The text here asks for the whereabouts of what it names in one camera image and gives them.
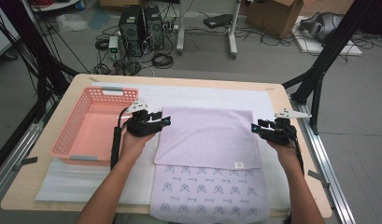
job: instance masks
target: pink plastic basket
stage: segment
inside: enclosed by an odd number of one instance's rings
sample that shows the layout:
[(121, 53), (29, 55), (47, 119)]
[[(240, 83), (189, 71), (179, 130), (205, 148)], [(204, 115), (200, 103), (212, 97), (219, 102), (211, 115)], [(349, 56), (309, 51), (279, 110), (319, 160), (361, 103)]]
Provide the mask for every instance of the pink plastic basket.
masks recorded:
[(69, 164), (109, 166), (118, 115), (137, 97), (137, 89), (85, 88), (50, 155)]

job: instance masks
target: gray floor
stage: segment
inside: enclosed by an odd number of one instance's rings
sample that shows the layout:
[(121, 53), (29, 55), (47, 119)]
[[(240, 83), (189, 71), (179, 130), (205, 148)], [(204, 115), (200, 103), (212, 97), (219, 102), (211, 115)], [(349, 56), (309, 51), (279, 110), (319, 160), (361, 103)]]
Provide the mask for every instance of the gray floor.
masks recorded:
[[(87, 8), (79, 14), (90, 21), (95, 11), (95, 8)], [(189, 22), (203, 27), (201, 20), (193, 18)], [(96, 64), (94, 38), (117, 23), (118, 17), (113, 17), (100, 30), (64, 33), (63, 38), (91, 69)], [(244, 18), (240, 18), (239, 26), (245, 26)], [(305, 72), (316, 60), (301, 53), (295, 43), (289, 47), (272, 47), (261, 43), (260, 38), (259, 35), (250, 35), (245, 40), (237, 38), (239, 53), (233, 60), (228, 53), (226, 36), (188, 33), (183, 55), (172, 53), (173, 67), (151, 69), (155, 77), (283, 83)], [(64, 62), (84, 71), (56, 35), (54, 39)], [(348, 62), (338, 58), (328, 71), (322, 89), (318, 129), (356, 222), (382, 223), (382, 48), (362, 52), (361, 57), (349, 57)], [(144, 69), (139, 75), (151, 77), (152, 73)], [(288, 93), (294, 91), (296, 88), (291, 88)], [(22, 61), (1, 59), (0, 148), (34, 102), (33, 86)], [(76, 215), (0, 209), (0, 223), (42, 223), (47, 218), (50, 223), (73, 222)], [(335, 215), (326, 221), (339, 223)], [(268, 223), (280, 223), (280, 219), (272, 218)]]

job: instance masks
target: towel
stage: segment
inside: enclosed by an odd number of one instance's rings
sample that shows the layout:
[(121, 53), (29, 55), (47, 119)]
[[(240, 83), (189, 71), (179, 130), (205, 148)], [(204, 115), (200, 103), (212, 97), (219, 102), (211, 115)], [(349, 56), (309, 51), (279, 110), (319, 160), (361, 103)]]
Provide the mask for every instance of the towel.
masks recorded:
[(177, 223), (250, 223), (269, 217), (252, 112), (165, 107), (150, 214)]

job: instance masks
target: wooden table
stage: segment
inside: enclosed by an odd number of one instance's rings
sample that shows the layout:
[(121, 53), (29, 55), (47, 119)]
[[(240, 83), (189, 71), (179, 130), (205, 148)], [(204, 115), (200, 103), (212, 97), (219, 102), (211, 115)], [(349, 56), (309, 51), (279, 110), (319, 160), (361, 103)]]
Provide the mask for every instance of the wooden table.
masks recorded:
[[(266, 91), (272, 102), (275, 112), (283, 108), (291, 108), (288, 95), (279, 84), (232, 82), (216, 80), (180, 79), (180, 78), (158, 78), (158, 77), (117, 77), (100, 75), (78, 75), (72, 81), (65, 93), (64, 98), (56, 108), (49, 123), (40, 135), (29, 158), (38, 157), (38, 162), (22, 166), (18, 175), (11, 184), (6, 196), (1, 202), (1, 207), (7, 210), (30, 210), (30, 211), (80, 211), (84, 203), (47, 203), (37, 202), (35, 196), (39, 192), (42, 182), (50, 166), (50, 149), (53, 146), (60, 130), (69, 116), (71, 109), (78, 99), (78, 96), (86, 86), (91, 86), (93, 82), (112, 83), (133, 83), (144, 85), (164, 85), (176, 87), (199, 87), (218, 88), (247, 91)], [(297, 130), (301, 130), (296, 119), (291, 123)], [(298, 138), (303, 149), (304, 169), (316, 172), (316, 167), (311, 159), (304, 136), (298, 132)], [(327, 196), (319, 180), (311, 176), (305, 177), (312, 194), (315, 197), (318, 208), (324, 217), (332, 215)], [(122, 213), (149, 213), (149, 205), (120, 204), (118, 212)], [(271, 211), (271, 217), (284, 217), (284, 211)]]

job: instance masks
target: towel tag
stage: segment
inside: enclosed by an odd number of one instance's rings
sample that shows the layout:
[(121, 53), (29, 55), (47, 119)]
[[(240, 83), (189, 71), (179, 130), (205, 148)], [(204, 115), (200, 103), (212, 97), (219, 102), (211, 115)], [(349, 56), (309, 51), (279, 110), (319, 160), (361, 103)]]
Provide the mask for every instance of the towel tag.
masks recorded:
[(234, 169), (244, 169), (244, 163), (243, 162), (235, 162), (234, 163)]

